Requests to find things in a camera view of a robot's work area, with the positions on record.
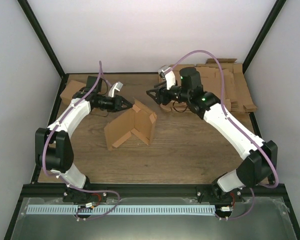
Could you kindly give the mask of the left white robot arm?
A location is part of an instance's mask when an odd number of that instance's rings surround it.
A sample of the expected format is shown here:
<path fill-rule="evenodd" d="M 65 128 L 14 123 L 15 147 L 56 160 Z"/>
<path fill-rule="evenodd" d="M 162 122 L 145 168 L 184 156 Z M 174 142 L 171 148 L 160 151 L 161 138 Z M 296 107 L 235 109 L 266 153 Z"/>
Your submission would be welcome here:
<path fill-rule="evenodd" d="M 79 201 L 87 202 L 94 191 L 89 178 L 74 163 L 71 137 L 81 121 L 93 109 L 116 113 L 132 108 L 132 103 L 118 95 L 123 83 L 110 84 L 100 76 L 89 76 L 86 84 L 66 87 L 69 103 L 65 111 L 46 128 L 35 132 L 35 162 L 46 176 L 63 180 L 68 188 L 75 189 Z"/>

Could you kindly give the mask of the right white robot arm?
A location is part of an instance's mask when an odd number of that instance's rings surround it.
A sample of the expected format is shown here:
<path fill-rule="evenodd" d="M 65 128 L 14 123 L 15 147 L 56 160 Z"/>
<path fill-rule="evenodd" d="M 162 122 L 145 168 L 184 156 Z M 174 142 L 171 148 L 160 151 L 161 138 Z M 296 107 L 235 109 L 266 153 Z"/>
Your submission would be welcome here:
<path fill-rule="evenodd" d="M 265 142 L 249 131 L 228 112 L 215 94 L 205 91 L 195 67 L 185 67 L 179 71 L 180 85 L 171 67 L 162 67 L 158 74 L 162 82 L 147 90 L 146 94 L 159 105 L 167 105 L 171 101 L 185 103 L 192 113 L 218 130 L 243 160 L 237 169 L 212 182 L 215 200 L 222 202 L 232 190 L 252 188 L 274 173 L 277 145 L 272 140 Z"/>

